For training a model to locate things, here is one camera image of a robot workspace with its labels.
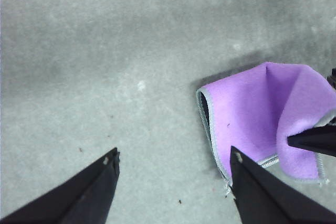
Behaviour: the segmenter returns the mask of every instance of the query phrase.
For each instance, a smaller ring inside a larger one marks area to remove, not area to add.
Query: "gray concrete floor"
[[[266,60],[336,66],[336,0],[1,0],[1,15],[2,216],[117,146],[107,223],[240,223],[195,90]],[[325,165],[328,185],[288,182],[336,211]]]

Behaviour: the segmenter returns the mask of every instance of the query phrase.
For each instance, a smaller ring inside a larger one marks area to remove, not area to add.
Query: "cloth fold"
[[[206,135],[218,169],[232,184],[230,148],[264,168],[280,162],[290,177],[324,179],[318,154],[290,147],[287,137],[328,124],[336,92],[306,65],[265,62],[196,91]]]

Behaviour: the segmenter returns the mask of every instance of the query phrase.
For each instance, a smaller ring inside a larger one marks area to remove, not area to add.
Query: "purple cloth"
[[[264,167],[279,160],[291,177],[323,178],[314,152],[287,144],[288,136],[326,125],[336,114],[335,90],[309,66],[265,62],[203,86],[197,99],[216,163],[229,182],[232,145]]]

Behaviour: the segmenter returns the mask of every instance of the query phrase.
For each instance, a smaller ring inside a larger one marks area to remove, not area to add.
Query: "white speck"
[[[138,83],[138,90],[139,91],[142,91],[142,90],[144,90],[146,88],[146,84],[145,84],[145,82],[144,81],[139,81],[139,83]]]
[[[233,44],[233,48],[237,51],[241,50],[241,45],[240,44]]]
[[[311,29],[311,31],[312,31],[314,34],[317,32],[317,28],[314,27],[314,26],[312,26],[310,29]]]
[[[109,158],[108,157],[105,157],[104,161],[103,161],[103,164],[104,165],[107,165],[107,163],[109,162]]]

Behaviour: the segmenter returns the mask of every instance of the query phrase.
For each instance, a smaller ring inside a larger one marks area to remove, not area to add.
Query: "gray stitched hem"
[[[208,105],[208,111],[209,111],[209,124],[207,122],[205,113],[204,113],[204,109],[202,106],[202,98],[201,95],[204,95],[207,105]],[[228,172],[225,170],[225,168],[223,167],[219,155],[218,155],[218,151],[217,151],[217,142],[216,142],[216,135],[214,132],[214,113],[213,113],[213,103],[212,103],[212,98],[210,96],[210,94],[208,93],[208,91],[204,88],[200,88],[196,91],[196,99],[197,99],[197,105],[198,105],[198,109],[200,111],[201,114],[201,119],[202,119],[202,123],[203,123],[203,127],[205,130],[205,134],[206,137],[209,141],[212,153],[214,155],[215,158],[215,162],[217,165],[217,168],[219,170],[219,172],[221,173],[221,176],[224,179],[225,182],[225,195],[230,193],[230,186],[232,186],[232,179],[229,176]]]

